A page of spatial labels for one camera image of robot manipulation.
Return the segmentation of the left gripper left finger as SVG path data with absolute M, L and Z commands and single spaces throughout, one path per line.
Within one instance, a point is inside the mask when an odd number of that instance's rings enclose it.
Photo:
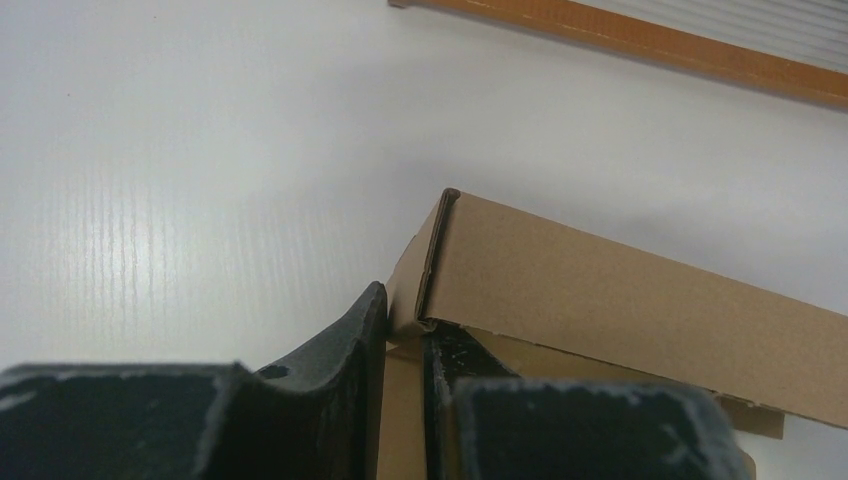
M 222 364 L 23 364 L 1 375 L 5 479 L 373 479 L 388 330 L 369 284 L 303 345 Z

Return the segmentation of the brown cardboard box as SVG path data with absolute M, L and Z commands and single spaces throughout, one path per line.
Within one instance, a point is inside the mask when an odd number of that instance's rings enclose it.
M 442 193 L 387 290 L 381 479 L 426 477 L 419 339 L 448 325 L 527 376 L 704 388 L 752 434 L 847 425 L 844 315 L 469 193 Z

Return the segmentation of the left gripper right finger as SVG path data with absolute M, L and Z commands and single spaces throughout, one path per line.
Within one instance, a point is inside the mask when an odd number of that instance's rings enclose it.
M 523 377 L 466 330 L 422 341 L 431 479 L 748 479 L 749 458 L 704 391 Z

